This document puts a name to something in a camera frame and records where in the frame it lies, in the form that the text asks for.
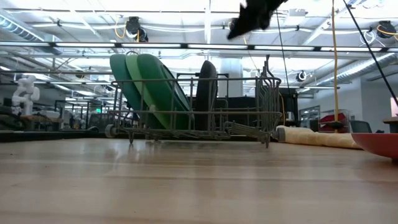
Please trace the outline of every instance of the duct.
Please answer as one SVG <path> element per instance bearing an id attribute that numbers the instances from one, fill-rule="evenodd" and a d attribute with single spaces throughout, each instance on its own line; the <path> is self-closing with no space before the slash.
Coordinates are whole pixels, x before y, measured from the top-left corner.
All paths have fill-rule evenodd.
<path id="1" fill-rule="evenodd" d="M 380 56 L 377 58 L 377 61 L 379 62 L 380 66 L 382 68 L 390 65 L 393 62 L 398 61 L 398 55 L 396 53 L 389 53 L 389 54 L 384 54 L 383 56 Z M 361 77 L 363 75 L 369 74 L 373 71 L 377 70 L 376 63 L 374 62 L 373 58 L 368 59 L 368 60 L 361 60 L 361 61 L 356 61 L 353 62 L 339 70 L 337 70 L 337 82 L 338 83 L 343 83 L 350 81 L 354 78 Z M 333 73 L 325 76 L 324 78 L 321 78 L 317 83 L 312 83 L 316 86 L 320 85 L 327 85 L 334 83 L 334 75 Z"/>
<path id="2" fill-rule="evenodd" d="M 7 13 L 4 12 L 2 9 L 0 9 L 0 28 L 8 32 L 12 32 L 13 34 L 18 35 L 19 37 L 22 37 L 27 41 L 33 41 L 33 42 L 44 41 L 44 39 L 41 38 L 39 35 L 33 33 L 29 29 L 26 29 L 21 25 L 21 23 L 15 22 L 14 19 L 10 18 L 12 17 L 7 16 Z M 61 51 L 53 47 L 39 47 L 38 49 L 40 49 L 43 52 L 51 53 L 54 55 L 60 55 L 62 53 Z"/>

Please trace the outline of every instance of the desk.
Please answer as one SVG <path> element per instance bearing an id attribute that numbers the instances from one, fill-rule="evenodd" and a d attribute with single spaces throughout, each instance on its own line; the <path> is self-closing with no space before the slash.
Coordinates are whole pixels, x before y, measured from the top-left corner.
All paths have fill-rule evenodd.
<path id="1" fill-rule="evenodd" d="M 390 133 L 398 133 L 398 117 L 386 118 L 383 123 L 390 125 Z"/>
<path id="2" fill-rule="evenodd" d="M 258 142 L 0 144 L 1 223 L 396 224 L 398 166 Z"/>

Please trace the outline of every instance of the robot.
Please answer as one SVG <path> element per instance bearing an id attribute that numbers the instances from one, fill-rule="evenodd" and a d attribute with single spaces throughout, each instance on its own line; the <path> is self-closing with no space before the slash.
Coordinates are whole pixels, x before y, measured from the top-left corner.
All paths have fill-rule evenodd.
<path id="1" fill-rule="evenodd" d="M 12 96 L 12 113 L 15 115 L 31 115 L 33 109 L 33 101 L 37 101 L 40 98 L 39 88 L 34 86 L 36 77 L 28 75 L 26 78 L 20 78 L 18 80 L 18 88 Z M 21 103 L 24 104 L 24 110 L 22 111 Z"/>

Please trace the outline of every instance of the white column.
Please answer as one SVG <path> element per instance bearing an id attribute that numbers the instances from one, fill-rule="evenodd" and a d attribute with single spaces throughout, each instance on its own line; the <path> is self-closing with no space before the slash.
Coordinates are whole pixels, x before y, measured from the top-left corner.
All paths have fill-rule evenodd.
<path id="1" fill-rule="evenodd" d="M 218 73 L 228 73 L 230 78 L 242 78 L 243 67 L 241 58 L 222 58 L 221 67 Z M 227 81 L 218 82 L 218 96 L 225 97 L 227 95 Z M 243 82 L 229 81 L 229 97 L 243 96 Z"/>

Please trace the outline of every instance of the red object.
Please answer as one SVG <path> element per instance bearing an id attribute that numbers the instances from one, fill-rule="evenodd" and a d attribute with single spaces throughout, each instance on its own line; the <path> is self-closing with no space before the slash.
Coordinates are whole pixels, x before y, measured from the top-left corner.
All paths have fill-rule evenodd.
<path id="1" fill-rule="evenodd" d="M 355 143 L 370 153 L 398 159 L 398 134 L 353 133 Z"/>

